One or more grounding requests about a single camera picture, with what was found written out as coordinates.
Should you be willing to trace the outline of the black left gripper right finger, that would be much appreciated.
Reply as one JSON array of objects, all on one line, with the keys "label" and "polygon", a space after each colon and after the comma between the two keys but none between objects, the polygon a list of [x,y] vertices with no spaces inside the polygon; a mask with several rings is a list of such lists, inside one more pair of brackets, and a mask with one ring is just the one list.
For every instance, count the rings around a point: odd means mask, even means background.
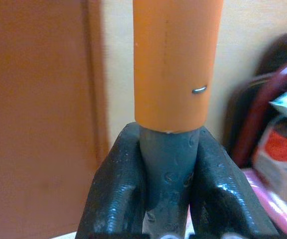
[{"label": "black left gripper right finger", "polygon": [[190,213],[196,234],[278,235],[245,174],[206,128],[199,135]]}]

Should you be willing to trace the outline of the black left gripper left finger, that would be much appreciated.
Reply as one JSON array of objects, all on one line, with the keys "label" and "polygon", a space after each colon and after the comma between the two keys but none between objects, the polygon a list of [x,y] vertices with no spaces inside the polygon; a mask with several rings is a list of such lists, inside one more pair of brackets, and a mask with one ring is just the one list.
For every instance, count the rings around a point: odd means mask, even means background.
[{"label": "black left gripper left finger", "polygon": [[93,178],[75,239],[138,236],[146,211],[146,170],[140,127],[127,124]]}]

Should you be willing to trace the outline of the orange broom handle grey grip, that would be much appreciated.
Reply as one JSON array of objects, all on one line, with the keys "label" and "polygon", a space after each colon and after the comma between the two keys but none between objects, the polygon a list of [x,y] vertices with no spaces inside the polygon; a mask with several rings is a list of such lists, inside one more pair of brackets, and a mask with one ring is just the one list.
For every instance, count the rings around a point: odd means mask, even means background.
[{"label": "orange broom handle grey grip", "polygon": [[143,232],[182,238],[224,0],[133,0],[135,120],[146,168]]}]

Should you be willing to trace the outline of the white red plastic bag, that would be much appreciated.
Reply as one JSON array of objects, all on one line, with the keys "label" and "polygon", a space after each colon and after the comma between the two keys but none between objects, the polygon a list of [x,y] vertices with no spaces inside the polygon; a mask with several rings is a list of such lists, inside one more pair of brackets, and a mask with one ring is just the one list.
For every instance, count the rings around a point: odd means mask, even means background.
[{"label": "white red plastic bag", "polygon": [[252,165],[272,198],[287,206],[287,92],[269,104],[278,115],[265,128]]}]

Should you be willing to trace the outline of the brown wooden door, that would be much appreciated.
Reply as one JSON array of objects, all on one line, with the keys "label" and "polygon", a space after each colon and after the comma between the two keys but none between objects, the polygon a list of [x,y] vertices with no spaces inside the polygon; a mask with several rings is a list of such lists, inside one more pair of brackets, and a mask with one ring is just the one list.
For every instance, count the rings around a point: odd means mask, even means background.
[{"label": "brown wooden door", "polygon": [[0,0],[0,239],[77,229],[108,149],[102,0]]}]

